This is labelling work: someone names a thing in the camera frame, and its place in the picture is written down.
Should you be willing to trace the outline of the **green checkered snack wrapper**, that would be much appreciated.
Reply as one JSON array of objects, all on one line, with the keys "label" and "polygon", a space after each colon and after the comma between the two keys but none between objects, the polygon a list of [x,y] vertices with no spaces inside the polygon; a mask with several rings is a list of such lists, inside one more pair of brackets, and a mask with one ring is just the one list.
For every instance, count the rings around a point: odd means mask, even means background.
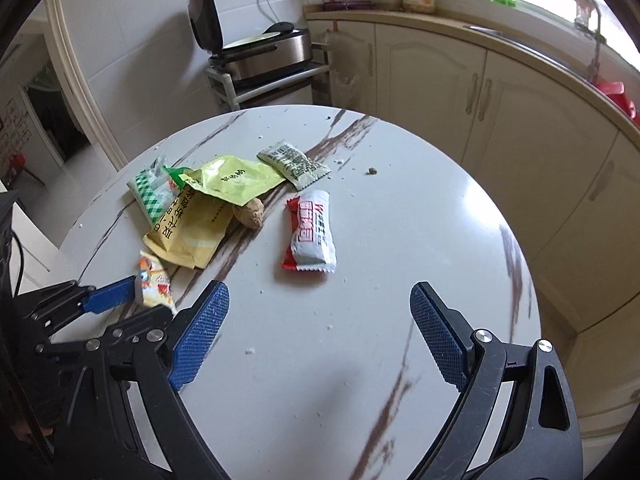
[{"label": "green checkered snack wrapper", "polygon": [[151,226],[160,221],[179,195],[184,187],[182,175],[189,171],[188,167],[167,166],[166,157],[160,156],[127,183]]}]

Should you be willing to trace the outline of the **orange cartoon snack wrapper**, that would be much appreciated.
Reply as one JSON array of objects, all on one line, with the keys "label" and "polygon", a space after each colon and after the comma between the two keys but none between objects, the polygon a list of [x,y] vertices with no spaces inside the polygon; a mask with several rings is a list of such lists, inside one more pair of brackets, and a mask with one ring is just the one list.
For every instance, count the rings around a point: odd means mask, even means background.
[{"label": "orange cartoon snack wrapper", "polygon": [[136,283],[137,296],[145,307],[166,307],[172,314],[177,313],[169,274],[159,258],[140,252]]}]

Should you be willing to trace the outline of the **red white candy wrapper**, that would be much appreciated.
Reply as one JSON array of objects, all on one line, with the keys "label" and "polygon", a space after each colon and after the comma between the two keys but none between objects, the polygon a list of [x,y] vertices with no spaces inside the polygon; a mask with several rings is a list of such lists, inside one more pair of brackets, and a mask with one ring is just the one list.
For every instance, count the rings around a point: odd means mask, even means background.
[{"label": "red white candy wrapper", "polygon": [[298,272],[334,273],[336,249],[330,222],[330,194],[305,190],[286,201],[292,235],[281,266]]}]

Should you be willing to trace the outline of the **white kitchen cart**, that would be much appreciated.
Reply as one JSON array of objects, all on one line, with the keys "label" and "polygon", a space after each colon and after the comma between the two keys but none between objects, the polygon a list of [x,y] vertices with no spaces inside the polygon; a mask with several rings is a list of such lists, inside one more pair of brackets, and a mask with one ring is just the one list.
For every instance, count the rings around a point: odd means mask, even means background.
[{"label": "white kitchen cart", "polygon": [[310,62],[291,73],[233,81],[230,74],[209,67],[205,70],[209,89],[221,113],[267,105],[331,103],[328,64]]}]

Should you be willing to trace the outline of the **yellow tan snack bag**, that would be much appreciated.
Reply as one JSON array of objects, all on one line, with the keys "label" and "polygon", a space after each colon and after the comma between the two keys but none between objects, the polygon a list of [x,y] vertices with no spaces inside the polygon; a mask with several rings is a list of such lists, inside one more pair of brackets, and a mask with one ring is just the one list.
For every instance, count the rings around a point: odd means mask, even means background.
[{"label": "yellow tan snack bag", "polygon": [[186,185],[143,237],[149,250],[169,263],[205,269],[227,233],[232,205]]}]

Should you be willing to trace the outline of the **black silver rice cooker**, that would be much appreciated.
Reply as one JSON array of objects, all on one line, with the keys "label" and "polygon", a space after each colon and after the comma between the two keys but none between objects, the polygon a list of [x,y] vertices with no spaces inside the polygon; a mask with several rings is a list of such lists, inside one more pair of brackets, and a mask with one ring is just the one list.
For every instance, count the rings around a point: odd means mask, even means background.
[{"label": "black silver rice cooker", "polygon": [[309,30],[277,22],[257,36],[224,43],[215,0],[188,0],[194,39],[209,54],[209,64],[236,84],[270,82],[293,75],[312,61]]}]

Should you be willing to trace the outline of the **cream lower cabinets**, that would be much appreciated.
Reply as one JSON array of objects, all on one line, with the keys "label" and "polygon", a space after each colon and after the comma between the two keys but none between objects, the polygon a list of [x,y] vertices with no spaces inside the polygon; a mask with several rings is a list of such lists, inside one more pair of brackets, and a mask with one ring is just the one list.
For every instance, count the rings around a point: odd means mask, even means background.
[{"label": "cream lower cabinets", "polygon": [[408,13],[312,12],[341,106],[462,165],[511,226],[511,315],[540,299],[582,433],[639,404],[639,130],[567,68],[483,27]]}]

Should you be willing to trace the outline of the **pale green barcode sachet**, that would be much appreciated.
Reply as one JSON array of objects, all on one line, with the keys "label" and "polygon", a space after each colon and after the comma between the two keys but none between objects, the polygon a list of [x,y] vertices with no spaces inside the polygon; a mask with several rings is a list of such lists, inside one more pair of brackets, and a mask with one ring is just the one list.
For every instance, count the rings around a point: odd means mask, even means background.
[{"label": "pale green barcode sachet", "polygon": [[331,172],[328,166],[309,158],[299,148],[286,141],[280,141],[261,150],[257,157],[282,174],[297,191],[308,188]]}]

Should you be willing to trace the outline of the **chrome kitchen faucet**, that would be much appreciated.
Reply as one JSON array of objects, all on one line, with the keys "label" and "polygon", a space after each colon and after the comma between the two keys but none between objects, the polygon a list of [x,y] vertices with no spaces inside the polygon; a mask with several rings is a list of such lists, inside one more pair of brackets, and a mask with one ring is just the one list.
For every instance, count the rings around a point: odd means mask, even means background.
[{"label": "chrome kitchen faucet", "polygon": [[[602,13],[596,0],[572,0],[576,4],[576,18],[574,25],[585,35],[594,40],[594,52],[590,64],[588,65],[588,81],[590,84],[597,84],[600,77],[600,56],[602,48]],[[596,28],[589,26],[591,15],[595,13],[597,17]]]}]

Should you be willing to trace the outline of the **red plastic basin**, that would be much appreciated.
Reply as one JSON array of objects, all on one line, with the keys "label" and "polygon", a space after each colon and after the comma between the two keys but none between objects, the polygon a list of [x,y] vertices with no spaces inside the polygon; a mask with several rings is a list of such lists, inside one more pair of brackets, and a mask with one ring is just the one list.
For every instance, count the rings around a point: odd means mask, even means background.
[{"label": "red plastic basin", "polygon": [[601,93],[613,101],[637,127],[640,127],[638,106],[628,96],[625,85],[621,81],[598,81],[594,85]]}]

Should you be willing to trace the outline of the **round white marble table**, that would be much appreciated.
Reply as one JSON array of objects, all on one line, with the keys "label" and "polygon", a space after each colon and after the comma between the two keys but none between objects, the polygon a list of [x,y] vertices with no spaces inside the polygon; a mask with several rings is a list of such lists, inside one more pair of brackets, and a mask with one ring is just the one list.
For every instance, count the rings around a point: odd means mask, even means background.
[{"label": "round white marble table", "polygon": [[452,159],[381,119],[320,106],[270,106],[197,122],[107,183],[64,240],[53,278],[103,286],[137,269],[148,230],[128,180],[157,157],[201,167],[254,159],[288,141],[331,169],[332,273],[284,270],[291,220],[281,186],[258,232],[232,232],[209,266],[176,269],[176,304],[213,280],[230,290],[216,344],[182,400],[235,479],[403,479],[448,416],[442,380],[409,295],[429,282],[471,325],[532,344],[538,304],[506,220]]}]

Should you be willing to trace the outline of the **lime green snack bag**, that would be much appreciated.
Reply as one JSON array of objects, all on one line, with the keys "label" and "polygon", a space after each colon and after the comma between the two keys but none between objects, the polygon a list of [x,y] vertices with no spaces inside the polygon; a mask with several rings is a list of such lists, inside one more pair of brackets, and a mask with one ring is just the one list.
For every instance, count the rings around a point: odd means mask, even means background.
[{"label": "lime green snack bag", "polygon": [[201,168],[184,170],[180,179],[195,191],[244,206],[284,181],[280,172],[259,160],[220,156]]}]

